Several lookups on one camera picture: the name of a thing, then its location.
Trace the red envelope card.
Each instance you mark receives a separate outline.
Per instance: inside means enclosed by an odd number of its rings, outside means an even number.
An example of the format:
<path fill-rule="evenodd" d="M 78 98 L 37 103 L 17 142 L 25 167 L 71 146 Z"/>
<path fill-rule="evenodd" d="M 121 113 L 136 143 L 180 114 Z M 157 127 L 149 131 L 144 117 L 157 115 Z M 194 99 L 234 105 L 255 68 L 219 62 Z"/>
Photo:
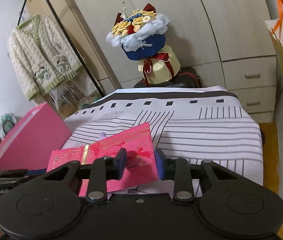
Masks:
<path fill-rule="evenodd" d="M 106 137 L 90 145 L 65 148 L 51 152 L 47 171 L 75 160 L 82 165 L 91 164 L 98 158 L 116 157 L 121 149 L 127 152 L 127 161 L 121 180 L 109 180 L 108 192 L 154 182 L 158 179 L 150 125 L 148 122 Z"/>

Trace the flower bouquet blue wrap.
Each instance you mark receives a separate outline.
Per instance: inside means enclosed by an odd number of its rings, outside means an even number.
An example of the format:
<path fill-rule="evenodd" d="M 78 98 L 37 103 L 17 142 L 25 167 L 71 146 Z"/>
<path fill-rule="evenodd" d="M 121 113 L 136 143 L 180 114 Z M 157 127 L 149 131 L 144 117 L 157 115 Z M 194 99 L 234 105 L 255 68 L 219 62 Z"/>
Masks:
<path fill-rule="evenodd" d="M 181 69 L 173 49 L 166 45 L 169 23 L 166 15 L 156 12 L 148 3 L 130 16 L 126 12 L 118 13 L 106 36 L 106 42 L 120 47 L 129 60 L 138 62 L 146 86 L 171 81 Z"/>

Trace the purple plush toy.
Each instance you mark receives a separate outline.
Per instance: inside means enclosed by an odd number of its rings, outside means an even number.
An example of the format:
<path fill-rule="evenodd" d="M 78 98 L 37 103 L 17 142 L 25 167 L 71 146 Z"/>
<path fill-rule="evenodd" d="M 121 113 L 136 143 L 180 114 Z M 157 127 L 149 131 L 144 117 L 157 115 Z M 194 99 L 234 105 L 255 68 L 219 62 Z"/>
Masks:
<path fill-rule="evenodd" d="M 101 132 L 100 135 L 99 135 L 99 139 L 100 140 L 103 140 L 107 137 L 106 133 L 105 132 Z"/>

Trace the pink cardboard box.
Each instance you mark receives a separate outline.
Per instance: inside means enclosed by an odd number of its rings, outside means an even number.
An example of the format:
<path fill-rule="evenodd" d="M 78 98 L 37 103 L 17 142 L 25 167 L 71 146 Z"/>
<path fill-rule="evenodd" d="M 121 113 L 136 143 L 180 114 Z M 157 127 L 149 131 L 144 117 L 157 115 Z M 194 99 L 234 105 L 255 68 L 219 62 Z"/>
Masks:
<path fill-rule="evenodd" d="M 49 104 L 34 107 L 1 141 L 0 171 L 46 168 L 51 152 L 62 148 L 71 133 Z"/>

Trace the beige wardrobe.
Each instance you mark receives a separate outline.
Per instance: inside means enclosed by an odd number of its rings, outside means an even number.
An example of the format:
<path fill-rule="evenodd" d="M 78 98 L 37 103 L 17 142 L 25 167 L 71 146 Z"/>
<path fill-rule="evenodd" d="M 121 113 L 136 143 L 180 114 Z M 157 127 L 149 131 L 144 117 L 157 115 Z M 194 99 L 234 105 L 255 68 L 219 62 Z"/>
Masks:
<path fill-rule="evenodd" d="M 257 122 L 273 120 L 276 58 L 264 21 L 265 0 L 69 0 L 86 22 L 120 85 L 133 87 L 142 75 L 121 48 L 106 42 L 120 12 L 130 15 L 148 3 L 169 18 L 166 44 L 182 67 L 194 68 L 204 86 L 234 92 Z"/>

